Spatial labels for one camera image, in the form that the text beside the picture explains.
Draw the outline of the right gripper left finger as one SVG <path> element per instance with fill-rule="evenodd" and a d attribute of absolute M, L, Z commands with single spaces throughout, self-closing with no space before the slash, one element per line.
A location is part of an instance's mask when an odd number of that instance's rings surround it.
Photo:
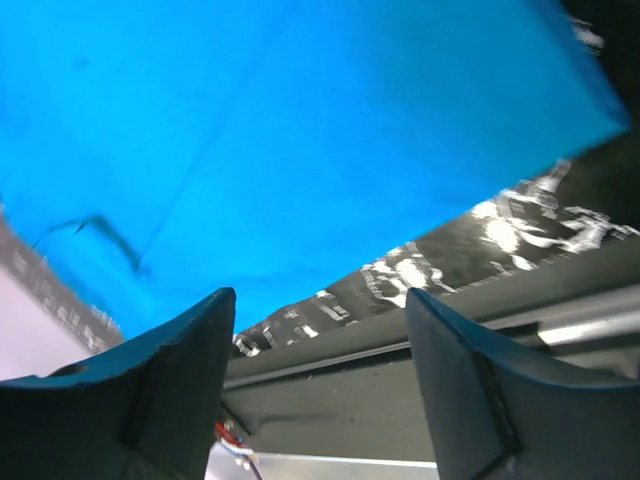
<path fill-rule="evenodd" d="M 221 288 L 99 355 L 3 381 L 2 478 L 204 478 L 235 304 Z"/>

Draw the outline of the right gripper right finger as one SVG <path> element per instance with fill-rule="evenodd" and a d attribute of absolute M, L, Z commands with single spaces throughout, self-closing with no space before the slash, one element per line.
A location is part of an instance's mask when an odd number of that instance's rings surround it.
<path fill-rule="evenodd" d="M 638 381 L 521 345 L 415 288 L 405 315 L 440 478 L 638 478 Z"/>

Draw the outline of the blue t-shirt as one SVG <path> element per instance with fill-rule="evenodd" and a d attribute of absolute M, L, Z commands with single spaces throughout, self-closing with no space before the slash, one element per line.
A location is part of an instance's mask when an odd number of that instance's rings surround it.
<path fill-rule="evenodd" d="M 1 201 L 136 336 L 248 327 L 629 115 L 558 1 L 5 1 Z"/>

